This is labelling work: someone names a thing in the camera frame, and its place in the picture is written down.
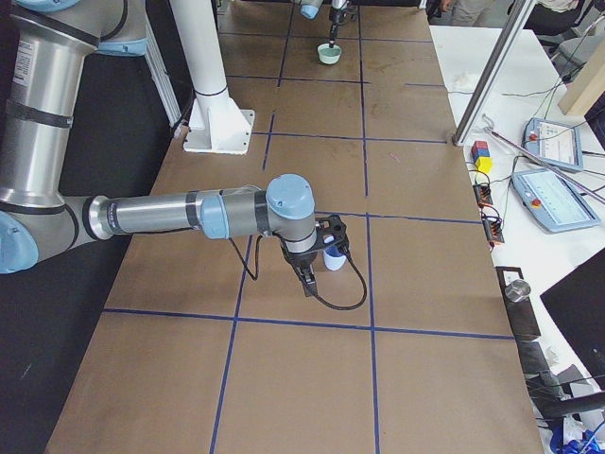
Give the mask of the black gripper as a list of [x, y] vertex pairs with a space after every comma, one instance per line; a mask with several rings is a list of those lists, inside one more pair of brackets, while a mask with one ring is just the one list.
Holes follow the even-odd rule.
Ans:
[[314, 297], [317, 294], [317, 283], [313, 262], [318, 256], [318, 239], [308, 236], [299, 241], [281, 239], [281, 248], [286, 262], [301, 278], [304, 295]]
[[345, 17], [346, 17], [346, 6], [345, 5], [340, 5], [340, 6], [336, 6], [336, 7], [331, 6], [330, 14], [329, 14], [331, 27], [330, 27], [329, 41], [328, 41], [330, 48], [334, 48], [336, 45], [338, 27], [342, 26], [344, 24]]

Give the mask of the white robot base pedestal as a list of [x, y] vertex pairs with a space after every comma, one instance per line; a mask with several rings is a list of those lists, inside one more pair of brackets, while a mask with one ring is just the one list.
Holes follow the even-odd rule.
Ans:
[[246, 153], [255, 113], [239, 109], [230, 97], [212, 3], [177, 0], [170, 6], [196, 97], [184, 149], [200, 153]]

